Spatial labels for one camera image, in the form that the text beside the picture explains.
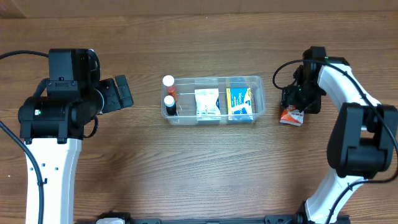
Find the blue yellow VapoDrops box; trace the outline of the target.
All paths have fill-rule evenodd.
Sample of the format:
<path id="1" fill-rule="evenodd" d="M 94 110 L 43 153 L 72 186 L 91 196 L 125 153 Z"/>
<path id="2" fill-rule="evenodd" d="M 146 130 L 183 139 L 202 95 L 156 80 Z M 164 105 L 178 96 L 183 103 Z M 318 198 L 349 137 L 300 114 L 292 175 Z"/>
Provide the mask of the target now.
<path id="1" fill-rule="evenodd" d="M 250 88 L 227 88 L 226 102 L 229 121 L 250 122 L 254 120 Z"/>

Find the red orange medicine box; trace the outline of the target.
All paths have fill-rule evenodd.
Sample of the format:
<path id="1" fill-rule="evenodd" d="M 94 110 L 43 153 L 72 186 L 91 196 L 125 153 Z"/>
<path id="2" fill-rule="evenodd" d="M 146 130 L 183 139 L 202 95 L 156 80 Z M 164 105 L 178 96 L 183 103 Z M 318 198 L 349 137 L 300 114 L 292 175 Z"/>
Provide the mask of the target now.
<path id="1" fill-rule="evenodd" d="M 280 122 L 283 124 L 301 126 L 303 124 L 303 118 L 304 111 L 298 110 L 294 105 L 288 105 L 286 109 L 282 110 Z"/>

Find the white medicine box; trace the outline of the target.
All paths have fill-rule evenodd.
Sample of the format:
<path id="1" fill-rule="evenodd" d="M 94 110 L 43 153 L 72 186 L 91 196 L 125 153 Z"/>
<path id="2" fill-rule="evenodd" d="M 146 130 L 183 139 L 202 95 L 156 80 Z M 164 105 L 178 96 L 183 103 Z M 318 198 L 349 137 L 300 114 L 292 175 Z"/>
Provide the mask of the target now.
<path id="1" fill-rule="evenodd" d="M 217 88 L 196 89 L 197 120 L 220 120 L 219 90 Z"/>

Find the orange tube white cap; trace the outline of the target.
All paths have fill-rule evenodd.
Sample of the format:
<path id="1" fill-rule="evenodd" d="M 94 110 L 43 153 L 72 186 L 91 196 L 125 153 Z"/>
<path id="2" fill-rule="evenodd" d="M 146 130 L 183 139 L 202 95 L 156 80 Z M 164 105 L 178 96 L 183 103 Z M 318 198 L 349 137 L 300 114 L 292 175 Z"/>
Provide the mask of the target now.
<path id="1" fill-rule="evenodd" d="M 163 77 L 162 83 L 166 89 L 167 94 L 173 96 L 175 101 L 178 101 L 174 77 L 171 75 L 166 75 L 165 77 Z"/>

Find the black tube white cap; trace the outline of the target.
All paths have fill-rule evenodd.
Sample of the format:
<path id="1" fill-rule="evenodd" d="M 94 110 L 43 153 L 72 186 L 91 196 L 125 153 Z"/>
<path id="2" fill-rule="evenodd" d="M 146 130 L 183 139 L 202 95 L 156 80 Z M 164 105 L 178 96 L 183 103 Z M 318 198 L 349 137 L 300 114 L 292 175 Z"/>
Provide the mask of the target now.
<path id="1" fill-rule="evenodd" d="M 164 98 L 164 105 L 166 112 L 169 116 L 177 115 L 177 106 L 175 102 L 175 98 L 172 95 L 167 95 Z"/>

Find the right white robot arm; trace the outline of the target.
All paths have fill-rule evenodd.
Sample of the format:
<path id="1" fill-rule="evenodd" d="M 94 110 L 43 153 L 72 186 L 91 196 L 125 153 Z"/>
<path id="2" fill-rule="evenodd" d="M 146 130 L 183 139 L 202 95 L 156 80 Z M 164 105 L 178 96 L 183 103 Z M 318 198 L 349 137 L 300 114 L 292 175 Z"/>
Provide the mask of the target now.
<path id="1" fill-rule="evenodd" d="M 397 154 L 397 108 L 373 98 L 357 81 L 348 61 L 329 57 L 311 46 L 297 60 L 292 84 L 281 88 L 281 108 L 317 114 L 329 96 L 338 117 L 326 149 L 329 170 L 315 193 L 284 223 L 349 223 L 340 210 L 361 186 L 386 184 L 397 175 L 376 180 Z"/>

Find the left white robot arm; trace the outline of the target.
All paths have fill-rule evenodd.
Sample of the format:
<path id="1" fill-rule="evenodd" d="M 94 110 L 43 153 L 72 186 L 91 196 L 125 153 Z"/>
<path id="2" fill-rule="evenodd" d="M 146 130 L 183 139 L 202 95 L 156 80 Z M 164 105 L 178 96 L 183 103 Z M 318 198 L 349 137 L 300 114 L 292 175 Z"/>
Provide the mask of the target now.
<path id="1" fill-rule="evenodd" d="M 73 223 L 75 173 L 85 125 L 134 104 L 124 75 L 100 79 L 92 49 L 51 49 L 49 79 L 18 111 L 27 162 L 26 223 Z"/>

